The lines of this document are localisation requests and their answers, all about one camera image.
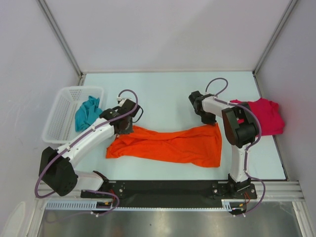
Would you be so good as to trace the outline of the orange t-shirt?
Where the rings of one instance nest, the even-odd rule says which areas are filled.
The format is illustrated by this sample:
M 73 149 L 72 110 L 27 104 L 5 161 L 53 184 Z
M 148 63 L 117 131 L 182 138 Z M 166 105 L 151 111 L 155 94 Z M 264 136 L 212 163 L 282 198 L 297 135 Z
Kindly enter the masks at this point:
M 118 135 L 105 158 L 131 156 L 204 168 L 221 165 L 222 135 L 218 124 L 177 132 L 157 132 L 133 126 L 133 133 Z

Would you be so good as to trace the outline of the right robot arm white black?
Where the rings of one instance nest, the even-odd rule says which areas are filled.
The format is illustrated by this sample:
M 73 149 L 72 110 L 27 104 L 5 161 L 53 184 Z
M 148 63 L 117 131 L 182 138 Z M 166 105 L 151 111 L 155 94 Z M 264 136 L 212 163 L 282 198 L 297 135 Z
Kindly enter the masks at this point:
M 228 193 L 239 198 L 251 185 L 248 174 L 248 153 L 261 135 L 261 127 L 247 103 L 225 102 L 213 94 L 202 95 L 194 91 L 189 95 L 195 114 L 204 124 L 215 125 L 216 118 L 223 120 L 227 141 L 232 146 L 232 166 L 228 174 Z

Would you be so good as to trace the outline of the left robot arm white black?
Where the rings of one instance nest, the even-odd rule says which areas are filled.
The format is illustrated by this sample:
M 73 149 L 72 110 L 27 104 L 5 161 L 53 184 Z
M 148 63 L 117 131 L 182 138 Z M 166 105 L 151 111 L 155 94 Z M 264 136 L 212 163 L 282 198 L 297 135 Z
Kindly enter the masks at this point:
M 76 166 L 101 142 L 115 135 L 132 133 L 133 118 L 142 112 L 142 107 L 131 99 L 121 99 L 116 107 L 104 110 L 72 141 L 57 149 L 47 147 L 41 154 L 39 179 L 61 197 L 75 189 L 92 190 L 100 198 L 106 196 L 109 191 L 106 177 L 98 171 L 77 171 Z

